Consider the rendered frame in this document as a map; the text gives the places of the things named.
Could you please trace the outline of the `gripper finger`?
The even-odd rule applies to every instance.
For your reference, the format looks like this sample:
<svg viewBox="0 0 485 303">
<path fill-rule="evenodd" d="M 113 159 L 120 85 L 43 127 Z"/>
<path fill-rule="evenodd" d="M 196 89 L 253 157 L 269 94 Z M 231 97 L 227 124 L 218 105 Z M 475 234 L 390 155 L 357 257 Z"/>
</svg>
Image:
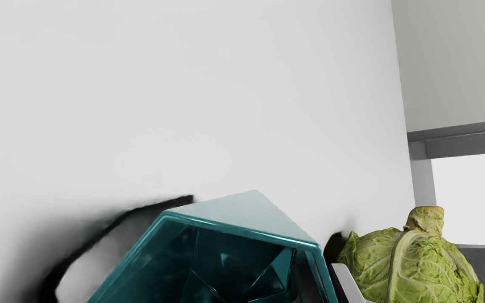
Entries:
<svg viewBox="0 0 485 303">
<path fill-rule="evenodd" d="M 346 265 L 330 263 L 329 274 L 338 303 L 371 303 L 363 297 Z"/>
</svg>

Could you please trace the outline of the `teal faceted mug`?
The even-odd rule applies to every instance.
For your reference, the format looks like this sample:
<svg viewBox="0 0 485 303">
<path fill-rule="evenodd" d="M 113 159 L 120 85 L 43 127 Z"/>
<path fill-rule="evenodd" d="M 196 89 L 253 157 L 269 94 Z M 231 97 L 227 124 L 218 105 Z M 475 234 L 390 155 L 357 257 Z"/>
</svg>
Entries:
<svg viewBox="0 0 485 303">
<path fill-rule="evenodd" d="M 252 190 L 163 211 L 87 303 L 338 303 L 316 240 Z"/>
</svg>

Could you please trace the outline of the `green cabbage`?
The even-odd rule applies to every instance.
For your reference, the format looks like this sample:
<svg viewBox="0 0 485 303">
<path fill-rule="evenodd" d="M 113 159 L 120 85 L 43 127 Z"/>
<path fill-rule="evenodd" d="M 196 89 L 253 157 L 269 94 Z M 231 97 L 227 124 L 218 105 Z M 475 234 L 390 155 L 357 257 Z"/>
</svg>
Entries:
<svg viewBox="0 0 485 303">
<path fill-rule="evenodd" d="M 442 207 L 421 206 L 402 230 L 352 231 L 337 260 L 374 303 L 484 303 L 473 267 L 442 236 L 443 219 Z"/>
</svg>

